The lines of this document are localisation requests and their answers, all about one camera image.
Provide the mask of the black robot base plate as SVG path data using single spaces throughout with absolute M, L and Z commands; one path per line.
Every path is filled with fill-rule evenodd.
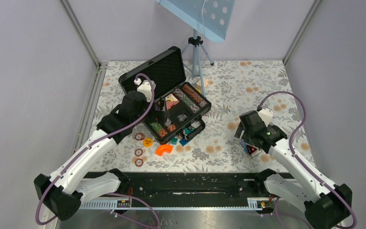
M 268 201 L 257 173 L 126 172 L 116 193 L 153 208 L 247 207 L 249 198 Z

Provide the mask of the black poker set case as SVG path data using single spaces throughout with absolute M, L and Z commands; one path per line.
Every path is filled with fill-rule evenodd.
M 151 81 L 156 84 L 154 95 L 155 100 L 159 101 L 161 98 L 166 98 L 169 94 L 173 93 L 174 90 L 181 89 L 193 102 L 195 102 L 183 89 L 185 84 L 188 84 L 195 89 L 187 80 L 185 75 L 185 69 L 180 48 L 172 46 L 169 49 L 163 51 L 157 56 L 150 60 L 142 63 L 134 69 L 122 74 L 119 77 L 119 84 L 125 93 L 136 90 L 137 85 L 134 84 L 134 80 L 137 74 L 143 73 L 147 75 Z M 167 110 L 167 119 L 164 124 L 161 124 L 163 128 L 166 128 L 170 124 L 176 125 L 176 130 L 163 138 L 158 136 L 151 126 L 146 126 L 150 133 L 156 138 L 156 140 L 164 145 L 170 142 L 172 138 L 186 139 L 191 141 L 200 132 L 205 129 L 205 122 L 202 117 L 211 110 L 211 102 L 207 100 L 200 92 L 198 94 L 207 102 L 205 107 L 200 107 L 200 111 L 193 113 L 191 109 L 178 97 L 180 100 L 178 104 Z M 179 122 L 177 115 L 185 114 L 187 119 L 183 122 Z M 184 135 L 185 128 L 192 126 L 196 128 L 189 135 Z

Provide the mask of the blue card deck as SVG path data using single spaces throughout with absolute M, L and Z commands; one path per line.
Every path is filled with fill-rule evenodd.
M 250 158 L 254 158 L 262 152 L 261 149 L 256 148 L 255 146 L 252 146 L 245 141 L 242 141 L 240 145 L 244 149 L 244 153 L 247 154 Z

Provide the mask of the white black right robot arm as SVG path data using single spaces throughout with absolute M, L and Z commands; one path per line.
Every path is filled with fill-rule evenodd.
M 292 145 L 285 132 L 269 124 L 272 110 L 261 109 L 240 115 L 235 138 L 245 142 L 248 149 L 263 150 L 276 159 L 296 183 L 289 182 L 271 169 L 258 175 L 254 184 L 256 194 L 269 193 L 282 198 L 302 211 L 315 229 L 331 229 L 351 216 L 352 191 L 337 185 L 309 163 Z

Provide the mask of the black all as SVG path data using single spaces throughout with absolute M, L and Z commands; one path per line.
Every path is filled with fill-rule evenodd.
M 245 149 L 250 158 L 256 157 L 260 153 L 260 150 L 258 148 L 250 144 L 245 144 Z

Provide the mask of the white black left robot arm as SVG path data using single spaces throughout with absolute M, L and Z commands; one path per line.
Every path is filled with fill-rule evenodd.
M 52 221 L 40 220 L 43 206 L 54 214 L 55 219 L 67 220 L 90 200 L 111 193 L 123 196 L 130 191 L 129 178 L 118 169 L 104 172 L 96 178 L 84 178 L 99 159 L 129 136 L 133 128 L 149 115 L 154 101 L 154 91 L 128 92 L 122 103 L 101 119 L 89 139 L 71 158 L 50 175 L 39 174 L 34 179 L 39 199 L 35 213 L 38 225 Z

